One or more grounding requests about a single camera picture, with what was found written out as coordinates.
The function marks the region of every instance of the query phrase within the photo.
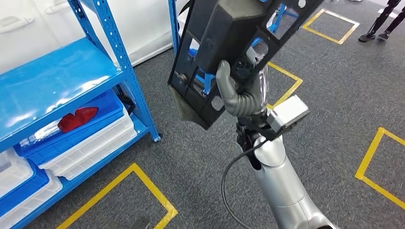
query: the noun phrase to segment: black shoe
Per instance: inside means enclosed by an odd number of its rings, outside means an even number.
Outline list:
[[[383,40],[387,40],[390,37],[390,34],[387,32],[381,33],[380,35],[378,35],[378,38],[383,39]]]
[[[367,42],[367,41],[369,41],[371,39],[375,39],[375,35],[371,34],[371,33],[366,33],[366,34],[363,34],[363,35],[361,35],[359,37],[360,42]]]

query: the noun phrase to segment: person's leg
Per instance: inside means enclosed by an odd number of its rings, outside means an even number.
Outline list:
[[[381,13],[381,15],[375,20],[374,24],[371,26],[370,30],[359,37],[359,41],[367,42],[375,38],[375,32],[384,24],[390,13],[398,5],[401,0],[388,0],[387,7]]]
[[[405,7],[402,9],[401,13],[393,20],[393,22],[388,26],[388,28],[378,35],[378,37],[387,40],[390,33],[404,20],[405,18]]]

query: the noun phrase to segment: black pants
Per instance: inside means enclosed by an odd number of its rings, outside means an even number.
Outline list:
[[[375,20],[374,25],[371,27],[369,33],[375,34],[377,30],[384,24],[385,20],[387,20],[390,13],[394,10],[394,8],[399,4],[401,0],[389,0],[387,3],[387,7],[381,13],[381,15]],[[385,30],[386,33],[391,33],[405,18],[405,7],[402,9],[401,13],[394,19],[394,21],[388,26]]]

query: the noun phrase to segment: black cable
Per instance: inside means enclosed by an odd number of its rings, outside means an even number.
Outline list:
[[[248,155],[249,153],[251,153],[252,151],[260,148],[264,143],[266,143],[268,141],[268,139],[266,139],[264,142],[256,145],[255,147],[252,147],[246,151],[244,151],[243,153],[239,154],[237,157],[235,157],[225,168],[224,174],[222,175],[222,182],[221,182],[221,192],[222,192],[222,201],[225,204],[226,210],[228,210],[229,214],[231,214],[231,216],[240,224],[242,225],[244,228],[246,229],[251,229],[248,225],[246,225],[244,222],[242,222],[236,215],[235,213],[232,211],[231,207],[228,204],[228,201],[226,200],[226,196],[225,196],[225,179],[226,179],[226,175],[228,175],[229,170],[231,169],[231,167],[235,164],[236,161],[238,161],[239,159],[243,158],[244,156]]]

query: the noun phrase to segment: plastic container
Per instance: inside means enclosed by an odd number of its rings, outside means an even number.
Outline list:
[[[77,145],[92,134],[121,118],[123,104],[112,90],[108,90],[81,107],[98,107],[88,123],[68,133],[62,133],[56,120],[24,139],[14,147],[19,156],[41,165]]]
[[[45,171],[38,169],[32,162],[29,164],[33,175],[0,198],[0,216],[48,184],[49,178]]]
[[[13,148],[0,153],[0,198],[33,174],[28,161],[17,156]]]
[[[122,118],[39,167],[68,180],[83,173],[137,135],[128,113],[123,113]]]
[[[62,189],[62,184],[57,177],[49,172],[44,172],[48,182],[28,198],[0,216],[0,228],[11,228],[40,205],[45,203]]]

